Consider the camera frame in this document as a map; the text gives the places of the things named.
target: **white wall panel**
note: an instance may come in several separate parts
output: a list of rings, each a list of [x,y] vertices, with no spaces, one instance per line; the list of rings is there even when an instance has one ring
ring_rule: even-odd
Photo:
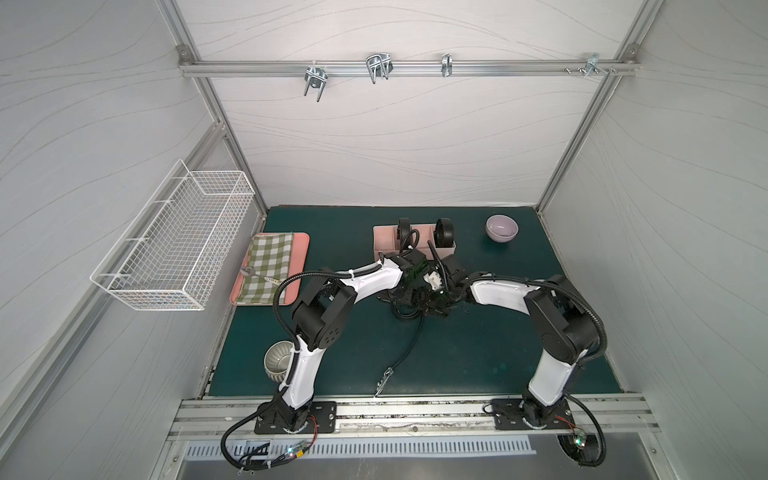
[[[765,2],[667,3],[545,212],[682,478],[765,477],[766,51]]]
[[[266,202],[530,205],[584,114],[589,78],[214,81]]]
[[[213,119],[152,0],[3,2],[0,45],[1,406]],[[213,166],[233,168],[222,144]],[[255,218],[252,208],[225,271]],[[113,302],[0,478],[147,478],[180,399],[194,395],[232,282],[222,274],[199,313]]]
[[[204,60],[612,57],[640,0],[178,0]]]
[[[212,121],[151,0],[4,2],[0,404]]]

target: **pink box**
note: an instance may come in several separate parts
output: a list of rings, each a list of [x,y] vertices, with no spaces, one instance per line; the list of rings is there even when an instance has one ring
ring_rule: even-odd
[[[429,250],[427,240],[435,242],[435,224],[434,223],[421,223],[419,225],[411,225],[412,229],[419,231],[419,244],[416,245],[416,249],[424,253],[429,260],[432,258],[432,252]],[[436,248],[437,254],[440,258],[454,253],[456,251],[456,242],[449,248]],[[400,251],[400,240],[397,240],[397,226],[396,225],[379,225],[373,227],[373,259],[379,259],[379,252],[385,255],[389,253],[398,253]]]

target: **green checkered napkin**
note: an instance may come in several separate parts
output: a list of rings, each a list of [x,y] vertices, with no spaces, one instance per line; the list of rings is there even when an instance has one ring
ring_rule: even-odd
[[[290,251],[293,233],[276,235],[256,235],[250,244],[248,265],[261,277],[271,276],[276,280],[288,277]],[[237,297],[237,305],[271,305],[277,285],[259,276],[247,276]],[[280,302],[285,301],[285,291],[280,294]]]

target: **pink tray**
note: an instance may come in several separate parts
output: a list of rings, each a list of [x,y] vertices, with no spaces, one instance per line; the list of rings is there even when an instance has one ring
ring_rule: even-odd
[[[257,236],[260,235],[276,235],[276,233],[257,233]],[[291,251],[290,251],[290,263],[288,264],[288,276],[296,275],[299,272],[302,272],[304,270],[304,262],[306,261],[306,251],[310,248],[310,236],[306,233],[294,233],[293,234],[293,242],[291,244]],[[245,254],[245,258],[243,258],[243,264],[241,266],[248,266],[248,252]],[[237,280],[235,280],[235,286],[232,288],[232,293],[230,294],[230,303],[233,305],[237,305],[237,297],[240,296],[240,291],[243,289],[243,281],[245,281],[245,276],[242,273],[237,274]],[[291,283],[286,288],[286,297],[284,302],[280,305],[290,305],[291,303],[296,301],[296,298],[299,296],[299,286],[301,284],[301,280],[297,280],[293,283]],[[265,303],[254,303],[252,305],[266,305]]]

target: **white wire basket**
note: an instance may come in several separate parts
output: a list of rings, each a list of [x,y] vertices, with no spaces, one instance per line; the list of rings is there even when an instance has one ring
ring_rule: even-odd
[[[170,196],[147,202],[91,275],[134,310],[202,310],[253,199],[242,171],[190,171],[179,163],[184,169],[177,164],[153,199],[163,187]],[[179,170],[186,174],[171,176]],[[130,237],[148,217],[143,233]]]

